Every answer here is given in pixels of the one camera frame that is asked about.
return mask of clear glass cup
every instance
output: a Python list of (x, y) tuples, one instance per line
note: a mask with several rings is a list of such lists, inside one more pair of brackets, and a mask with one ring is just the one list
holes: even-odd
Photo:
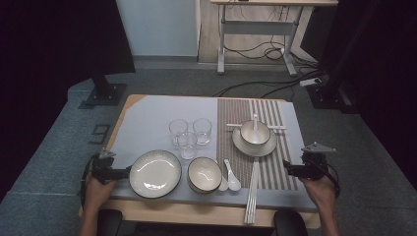
[(194, 134), (197, 136), (198, 145), (206, 145), (209, 143), (211, 136), (211, 122), (208, 119), (201, 118), (193, 124)]
[(188, 123), (182, 119), (176, 119), (169, 123), (169, 131), (171, 132), (172, 144), (178, 146), (178, 136), (188, 131)]
[(177, 138), (180, 147), (180, 155), (184, 159), (191, 159), (197, 155), (197, 136), (194, 133), (186, 132)]

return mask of spoon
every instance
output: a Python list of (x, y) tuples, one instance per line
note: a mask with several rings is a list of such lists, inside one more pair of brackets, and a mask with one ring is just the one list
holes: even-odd
[(227, 167), (227, 180), (229, 183), (229, 189), (233, 191), (238, 191), (242, 187), (239, 180), (236, 178), (236, 176), (232, 172), (232, 168), (230, 167), (230, 163), (228, 159), (224, 159), (224, 163)]
[(260, 140), (260, 134), (258, 131), (258, 114), (254, 114), (254, 130), (252, 132), (252, 141), (253, 144), (258, 144)]
[(229, 188), (229, 185), (227, 184), (226, 178), (224, 178), (224, 176), (221, 175), (221, 183), (220, 183), (220, 186), (218, 187), (218, 190), (226, 191), (228, 188)]

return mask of gray carpet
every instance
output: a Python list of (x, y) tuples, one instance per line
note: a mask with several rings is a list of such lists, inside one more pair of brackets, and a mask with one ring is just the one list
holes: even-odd
[[(294, 80), (286, 72), (230, 70), (219, 76), (215, 70), (140, 69), (136, 74), (108, 76), (110, 83), (127, 84), (129, 94), (212, 96), (230, 86), (252, 81)], [(0, 235), (77, 235), (80, 226), (77, 193), (89, 157), (100, 151), (123, 107), (97, 106), (78, 109), (93, 89), (91, 80), (73, 86), (68, 102), (41, 146), (6, 195), (0, 206)], [(260, 97), (272, 87), (249, 85), (228, 91), (224, 96)], [(341, 195), (336, 202), (343, 235), (417, 235), (417, 194), (392, 158), (359, 115), (338, 110), (314, 109), (309, 95), (298, 86), (277, 91), (268, 98), (282, 98), (295, 106), (306, 145), (318, 142), (336, 148), (328, 155), (340, 178)], [(96, 125), (109, 125), (102, 136), (91, 133)], [(137, 227), (123, 222), (120, 235)], [(218, 227), (189, 225), (138, 225), (135, 235), (220, 235)], [(264, 235), (268, 231), (239, 235)], [(321, 235), (320, 230), (309, 230)]]

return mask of white wall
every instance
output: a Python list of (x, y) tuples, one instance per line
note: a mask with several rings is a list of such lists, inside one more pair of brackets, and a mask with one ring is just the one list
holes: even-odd
[(134, 56), (197, 56), (200, 0), (117, 0)]

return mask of white plate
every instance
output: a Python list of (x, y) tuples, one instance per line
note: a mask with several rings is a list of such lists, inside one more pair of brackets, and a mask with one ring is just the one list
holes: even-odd
[(148, 199), (169, 194), (181, 179), (181, 163), (166, 150), (152, 150), (132, 165), (129, 181), (132, 189)]
[(250, 156), (264, 156), (268, 155), (276, 148), (277, 145), (277, 138), (276, 134), (273, 130), (270, 130), (270, 138), (269, 140), (263, 145), (252, 145), (248, 144), (240, 135), (240, 129), (235, 128), (233, 130), (233, 144), (243, 153), (250, 155)]

